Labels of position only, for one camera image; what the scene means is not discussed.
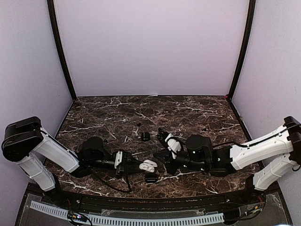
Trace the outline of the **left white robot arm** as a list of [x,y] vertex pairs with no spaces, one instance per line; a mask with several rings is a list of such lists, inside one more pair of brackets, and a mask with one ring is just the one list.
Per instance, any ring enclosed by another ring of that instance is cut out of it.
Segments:
[[76,178],[93,174],[93,168],[114,170],[117,177],[127,177],[141,171],[154,172],[157,167],[155,162],[137,160],[124,150],[108,153],[100,137],[89,138],[76,153],[49,135],[36,116],[9,124],[1,148],[4,157],[19,165],[43,191],[48,191],[48,198],[56,205],[66,202],[66,194],[57,188],[55,176],[40,162],[38,153]]

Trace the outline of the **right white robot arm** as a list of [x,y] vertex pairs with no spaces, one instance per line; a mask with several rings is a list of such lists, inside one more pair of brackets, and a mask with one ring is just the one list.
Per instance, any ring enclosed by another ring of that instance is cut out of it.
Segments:
[[248,177],[240,200],[250,204],[272,183],[301,164],[301,124],[292,116],[271,133],[244,144],[225,142],[213,145],[209,137],[193,134],[181,141],[171,133],[158,130],[163,150],[154,153],[169,174],[179,168],[225,177],[255,162],[274,157],[265,168]]

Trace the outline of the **white earbud charging case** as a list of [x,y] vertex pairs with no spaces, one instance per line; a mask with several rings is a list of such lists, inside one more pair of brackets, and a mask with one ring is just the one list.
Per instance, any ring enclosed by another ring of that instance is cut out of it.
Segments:
[[148,171],[148,172],[154,172],[155,168],[157,166],[158,165],[154,161],[145,160],[143,163],[141,163],[139,165],[139,169],[144,170],[144,171]]

